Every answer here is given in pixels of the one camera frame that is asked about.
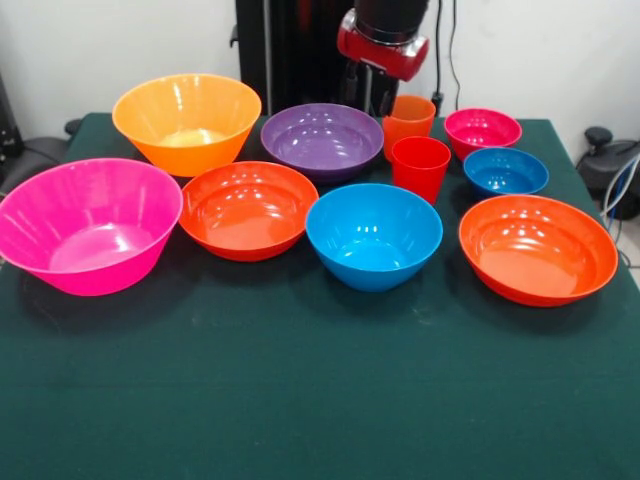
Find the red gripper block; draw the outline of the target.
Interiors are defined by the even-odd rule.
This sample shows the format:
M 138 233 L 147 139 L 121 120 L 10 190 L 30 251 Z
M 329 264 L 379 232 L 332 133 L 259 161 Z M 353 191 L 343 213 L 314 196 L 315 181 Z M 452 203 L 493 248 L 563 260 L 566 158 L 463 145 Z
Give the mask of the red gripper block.
M 343 17 L 337 34 L 337 48 L 349 59 L 341 79 L 341 103 L 354 107 L 358 93 L 358 64 L 364 63 L 385 75 L 377 77 L 378 116 L 388 116 L 395 99 L 395 79 L 408 82 L 419 72 L 429 50 L 429 39 L 416 35 L 401 45 L 375 42 L 357 28 L 355 10 Z

